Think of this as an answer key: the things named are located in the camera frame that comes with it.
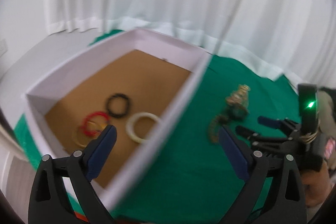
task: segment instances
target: white box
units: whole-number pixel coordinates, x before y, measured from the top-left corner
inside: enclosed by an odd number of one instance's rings
[[[60,64],[24,94],[25,116],[39,152],[53,158],[66,157],[68,154],[48,127],[44,115],[81,82],[132,50],[164,58],[169,63],[189,70],[191,74],[161,115],[162,122],[156,124],[148,133],[148,142],[137,147],[108,186],[103,189],[92,181],[95,191],[108,210],[115,208],[154,161],[196,92],[211,60],[211,54],[173,37],[146,29],[134,29],[88,47]],[[68,193],[76,199],[70,180],[65,178],[64,183]]]

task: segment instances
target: screw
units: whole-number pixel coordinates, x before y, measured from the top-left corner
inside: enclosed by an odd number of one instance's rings
[[[44,156],[42,157],[42,160],[43,160],[43,161],[47,161],[48,159],[50,159],[50,156],[49,156],[49,155],[44,155]]]
[[[288,154],[286,155],[286,159],[288,159],[289,161],[292,161],[294,158],[292,155]]]
[[[78,158],[82,155],[82,151],[81,150],[76,150],[75,152],[73,152],[73,156]]]
[[[260,158],[263,154],[260,151],[256,150],[256,151],[253,152],[253,155]]]

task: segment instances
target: wall outlet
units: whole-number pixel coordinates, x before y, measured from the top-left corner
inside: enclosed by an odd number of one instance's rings
[[[8,51],[6,39],[0,40],[0,57],[3,56]]]

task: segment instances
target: person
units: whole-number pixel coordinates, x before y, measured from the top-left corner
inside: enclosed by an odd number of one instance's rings
[[[317,92],[320,131],[326,135],[325,160],[319,172],[302,170],[300,172],[305,188],[308,220],[318,211],[330,194],[334,182],[330,177],[336,169],[336,89],[321,88]]]

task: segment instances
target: red bangle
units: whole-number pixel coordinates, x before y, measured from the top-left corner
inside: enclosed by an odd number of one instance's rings
[[[89,115],[87,115],[84,120],[83,120],[83,125],[82,125],[82,129],[83,129],[83,133],[86,135],[86,136],[89,136],[89,137],[93,137],[94,135],[97,134],[96,131],[89,131],[87,129],[87,123],[93,118],[93,117],[96,117],[96,116],[102,116],[105,118],[106,122],[109,123],[110,122],[110,118],[109,118],[109,115],[105,112],[102,112],[102,111],[96,111],[96,112],[93,112]]]

